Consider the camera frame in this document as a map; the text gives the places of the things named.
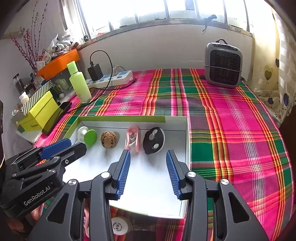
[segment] cookie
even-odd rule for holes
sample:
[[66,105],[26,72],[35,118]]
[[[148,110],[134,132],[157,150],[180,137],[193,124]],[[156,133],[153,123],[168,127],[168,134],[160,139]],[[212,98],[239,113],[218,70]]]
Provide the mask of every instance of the cookie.
[[102,146],[105,148],[113,148],[117,142],[116,134],[112,131],[105,131],[101,136]]

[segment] pink toy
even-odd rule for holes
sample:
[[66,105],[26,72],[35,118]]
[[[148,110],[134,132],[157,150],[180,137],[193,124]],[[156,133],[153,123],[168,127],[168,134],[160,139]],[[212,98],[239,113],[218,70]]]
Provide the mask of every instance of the pink toy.
[[136,151],[140,151],[140,132],[137,126],[132,126],[128,128],[127,131],[127,139],[126,139],[126,146],[125,149],[131,150],[132,147],[136,147]]
[[84,206],[83,227],[84,227],[85,235],[89,238],[89,203],[88,203],[88,200],[85,201],[85,206]]

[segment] phone charger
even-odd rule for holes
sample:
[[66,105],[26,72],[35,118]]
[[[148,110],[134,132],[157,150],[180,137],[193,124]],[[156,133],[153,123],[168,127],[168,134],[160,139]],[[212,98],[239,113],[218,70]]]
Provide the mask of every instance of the phone charger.
[[102,70],[101,70],[99,64],[92,65],[87,70],[89,72],[89,75],[90,75],[92,81],[97,81],[103,77],[103,73],[102,73]]

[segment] green ball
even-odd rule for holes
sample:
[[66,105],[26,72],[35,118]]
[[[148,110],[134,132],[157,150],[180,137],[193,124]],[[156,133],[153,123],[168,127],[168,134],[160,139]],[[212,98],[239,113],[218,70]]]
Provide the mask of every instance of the green ball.
[[95,130],[88,130],[84,135],[84,143],[87,146],[92,146],[96,143],[97,133]]

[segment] green bottle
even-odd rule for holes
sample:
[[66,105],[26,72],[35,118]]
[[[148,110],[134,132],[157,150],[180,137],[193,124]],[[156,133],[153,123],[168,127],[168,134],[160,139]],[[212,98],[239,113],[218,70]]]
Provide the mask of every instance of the green bottle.
[[88,103],[91,100],[91,93],[85,82],[82,72],[78,72],[75,61],[67,64],[71,77],[69,78],[73,89],[81,103]]

